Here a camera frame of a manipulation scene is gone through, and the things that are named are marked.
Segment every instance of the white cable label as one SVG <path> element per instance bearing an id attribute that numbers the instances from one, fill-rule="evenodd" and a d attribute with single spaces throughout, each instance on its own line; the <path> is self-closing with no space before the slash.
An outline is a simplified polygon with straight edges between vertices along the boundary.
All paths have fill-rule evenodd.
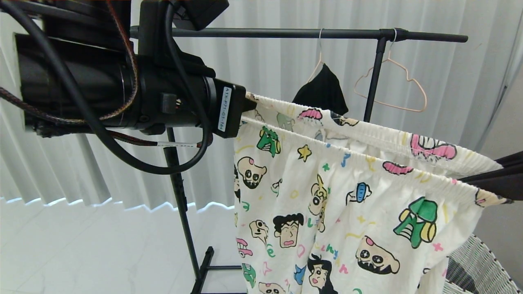
<path id="1" fill-rule="evenodd" d="M 231 102 L 232 89 L 223 88 L 222 107 L 220 107 L 220 117 L 218 119 L 218 130 L 224 132 L 227 126 L 227 115 L 229 114 L 229 103 Z"/>

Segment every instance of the green cartoon character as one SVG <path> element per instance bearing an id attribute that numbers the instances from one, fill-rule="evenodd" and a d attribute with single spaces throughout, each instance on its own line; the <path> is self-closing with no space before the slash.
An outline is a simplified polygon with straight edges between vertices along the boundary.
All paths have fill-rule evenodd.
<path id="1" fill-rule="evenodd" d="M 278 126 L 284 130 L 292 132 L 292 126 L 294 125 L 294 120 L 284 114 L 278 113 L 276 115 L 276 120 L 278 121 Z"/>
<path id="2" fill-rule="evenodd" d="M 409 239 L 414 249 L 422 241 L 432 242 L 436 235 L 437 210 L 434 201 L 425 200 L 425 197 L 416 199 L 400 214 L 400 224 L 394 228 L 394 233 Z"/>
<path id="3" fill-rule="evenodd" d="M 256 284 L 256 271 L 251 267 L 250 264 L 242 263 L 243 277 L 249 282 L 251 288 L 254 289 Z"/>
<path id="4" fill-rule="evenodd" d="M 260 131 L 260 140 L 258 141 L 258 145 L 256 145 L 256 147 L 258 147 L 260 150 L 270 152 L 270 155 L 273 157 L 276 154 L 280 154 L 281 145 L 280 140 L 278 139 L 278 134 L 263 126 Z"/>

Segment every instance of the white floor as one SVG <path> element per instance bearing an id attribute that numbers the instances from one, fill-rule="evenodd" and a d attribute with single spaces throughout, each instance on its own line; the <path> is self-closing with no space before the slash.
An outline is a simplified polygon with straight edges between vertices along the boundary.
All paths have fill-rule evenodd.
<path id="1" fill-rule="evenodd" d="M 190 293 L 194 275 L 178 211 L 124 211 L 119 203 L 44 207 L 22 201 L 1 206 L 2 294 Z M 220 206 L 189 222 L 199 262 L 213 246 L 214 265 L 239 265 L 234 213 Z M 241 271 L 211 272 L 204 292 L 242 292 Z"/>

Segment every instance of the white shorts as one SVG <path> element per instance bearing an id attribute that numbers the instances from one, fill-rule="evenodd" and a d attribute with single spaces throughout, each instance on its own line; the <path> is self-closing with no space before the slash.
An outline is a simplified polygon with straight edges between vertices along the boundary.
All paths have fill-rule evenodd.
<path id="1" fill-rule="evenodd" d="M 253 98 L 235 140 L 249 293 L 441 292 L 446 256 L 506 200 L 448 177 L 500 168 L 480 154 Z"/>

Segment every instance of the white woven basket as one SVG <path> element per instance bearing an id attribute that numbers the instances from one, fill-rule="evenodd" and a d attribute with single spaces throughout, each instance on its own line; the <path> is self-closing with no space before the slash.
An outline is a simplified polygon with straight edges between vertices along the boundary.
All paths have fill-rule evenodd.
<path id="1" fill-rule="evenodd" d="M 447 272 L 444 294 L 521 293 L 492 251 L 476 235 L 470 236 L 450 257 L 462 268 L 451 274 Z"/>

